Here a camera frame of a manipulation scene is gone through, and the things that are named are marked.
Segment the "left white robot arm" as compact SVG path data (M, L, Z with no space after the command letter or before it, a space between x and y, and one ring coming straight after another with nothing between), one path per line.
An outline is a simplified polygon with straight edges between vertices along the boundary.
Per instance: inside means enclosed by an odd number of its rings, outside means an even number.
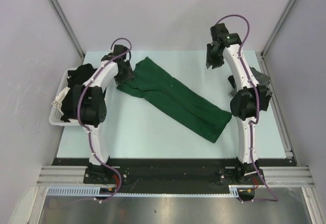
M101 183L109 182L113 176L113 171L105 166L109 154L100 132L107 114L105 93L112 80L120 84L134 78L130 61L126 59L129 54L130 48L114 44L113 50L101 59L94 74L72 89L74 117L86 132L90 148L89 164L97 167L94 176Z

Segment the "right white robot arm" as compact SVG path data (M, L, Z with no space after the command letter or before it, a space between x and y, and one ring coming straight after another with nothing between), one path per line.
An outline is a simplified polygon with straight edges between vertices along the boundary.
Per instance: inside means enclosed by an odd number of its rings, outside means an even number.
M212 42L207 44L206 68L215 69L226 62L235 83L236 93L230 102L239 138L235 179L247 184L259 171L255 127L259 122L261 105L268 102L265 96L267 87L260 85L250 70L237 33L230 33L224 23L212 26L210 33Z

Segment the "white plastic basket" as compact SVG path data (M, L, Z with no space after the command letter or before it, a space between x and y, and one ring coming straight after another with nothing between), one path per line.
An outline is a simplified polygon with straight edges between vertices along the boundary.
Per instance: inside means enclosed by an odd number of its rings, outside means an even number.
M68 68L66 71L63 72L61 81L59 83L58 89L57 89L57 93L56 96L61 92L61 90L63 90L68 82L67 82L67 77L68 77L68 71L72 71L72 70L76 70L76 67L73 68ZM52 106L51 111L50 111L50 115L49 115L49 123L51 125L54 126L79 126L78 121L74 121L74 122L64 122L61 120L61 116L62 116L62 112L60 109Z

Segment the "green t shirt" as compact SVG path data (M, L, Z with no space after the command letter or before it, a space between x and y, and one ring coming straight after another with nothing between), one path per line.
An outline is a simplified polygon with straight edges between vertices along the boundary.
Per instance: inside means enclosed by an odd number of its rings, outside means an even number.
M118 85L117 89L145 99L211 143L218 140L232 118L230 112L193 92L149 57L136 64L134 79Z

